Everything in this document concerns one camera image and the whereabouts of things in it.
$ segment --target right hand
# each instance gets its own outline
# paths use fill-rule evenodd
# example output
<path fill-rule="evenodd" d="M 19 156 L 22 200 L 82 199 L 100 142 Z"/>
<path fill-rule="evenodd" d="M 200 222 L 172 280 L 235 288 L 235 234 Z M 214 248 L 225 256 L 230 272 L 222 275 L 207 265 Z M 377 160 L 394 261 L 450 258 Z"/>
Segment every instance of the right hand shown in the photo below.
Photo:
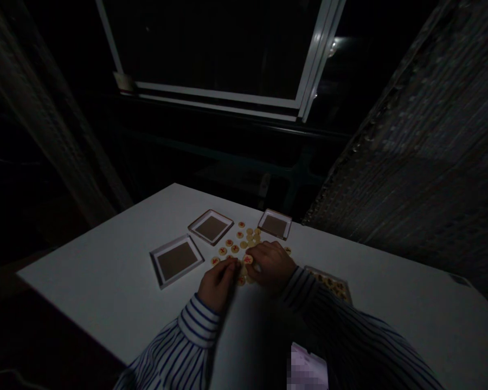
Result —
<path fill-rule="evenodd" d="M 199 299 L 217 314 L 220 314 L 226 304 L 229 289 L 234 283 L 233 276 L 238 269 L 239 262 L 236 258 L 223 260 L 206 272 L 201 280 L 197 292 Z"/>
<path fill-rule="evenodd" d="M 253 256 L 254 262 L 260 265 L 261 272 L 256 271 L 252 264 L 246 266 L 250 277 L 276 296 L 280 295 L 297 265 L 289 257 L 282 245 L 275 241 L 263 243 L 249 248 L 246 253 Z"/>

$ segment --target dark curtain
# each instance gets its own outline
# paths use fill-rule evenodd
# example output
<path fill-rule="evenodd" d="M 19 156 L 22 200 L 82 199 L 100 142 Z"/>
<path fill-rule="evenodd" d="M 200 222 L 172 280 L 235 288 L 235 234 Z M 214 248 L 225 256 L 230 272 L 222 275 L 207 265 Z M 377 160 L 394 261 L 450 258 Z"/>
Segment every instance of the dark curtain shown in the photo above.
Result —
<path fill-rule="evenodd" d="M 0 2 L 0 100 L 54 165 L 91 226 L 132 205 L 21 0 Z"/>
<path fill-rule="evenodd" d="M 464 276 L 488 299 L 488 1 L 440 1 L 304 224 Z"/>

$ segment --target white table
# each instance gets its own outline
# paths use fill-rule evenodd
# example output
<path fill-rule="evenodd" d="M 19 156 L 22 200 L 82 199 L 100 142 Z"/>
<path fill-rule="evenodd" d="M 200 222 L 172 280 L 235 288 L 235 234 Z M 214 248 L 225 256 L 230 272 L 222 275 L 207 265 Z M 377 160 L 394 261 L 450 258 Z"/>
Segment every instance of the white table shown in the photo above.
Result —
<path fill-rule="evenodd" d="M 178 315 L 221 244 L 212 247 L 193 236 L 207 261 L 163 291 L 149 252 L 187 233 L 207 209 L 235 222 L 227 234 L 233 238 L 237 222 L 254 228 L 262 215 L 173 184 L 19 275 L 128 364 Z M 273 240 L 265 233 L 262 239 Z M 354 306 L 405 336 L 445 387 L 488 389 L 488 301 L 474 288 L 437 269 L 296 223 L 286 245 L 299 265 L 347 280 Z M 257 284 L 236 291 L 216 349 L 211 388 L 257 388 L 250 372 L 264 370 L 258 355 L 271 307 Z"/>

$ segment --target striped shirt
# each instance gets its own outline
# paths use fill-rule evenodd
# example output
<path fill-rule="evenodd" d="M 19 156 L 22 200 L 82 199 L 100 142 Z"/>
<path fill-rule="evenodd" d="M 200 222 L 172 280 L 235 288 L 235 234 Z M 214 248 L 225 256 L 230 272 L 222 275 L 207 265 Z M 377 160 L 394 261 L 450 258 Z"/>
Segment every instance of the striped shirt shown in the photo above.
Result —
<path fill-rule="evenodd" d="M 392 327 L 339 300 L 297 267 L 280 300 L 319 338 L 330 389 L 443 389 Z M 195 294 L 119 378 L 121 389 L 206 389 L 220 317 Z"/>

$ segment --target round game piece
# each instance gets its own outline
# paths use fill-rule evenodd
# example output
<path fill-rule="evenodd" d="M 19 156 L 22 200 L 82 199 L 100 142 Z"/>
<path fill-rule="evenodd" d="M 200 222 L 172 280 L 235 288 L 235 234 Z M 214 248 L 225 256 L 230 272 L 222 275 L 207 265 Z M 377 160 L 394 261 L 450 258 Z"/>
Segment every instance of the round game piece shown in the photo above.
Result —
<path fill-rule="evenodd" d="M 242 258 L 242 261 L 244 261 L 244 264 L 253 264 L 253 256 L 251 256 L 251 255 L 245 255 Z"/>
<path fill-rule="evenodd" d="M 240 273 L 239 276 L 246 276 L 248 274 L 248 270 L 244 266 L 244 264 L 240 264 Z"/>

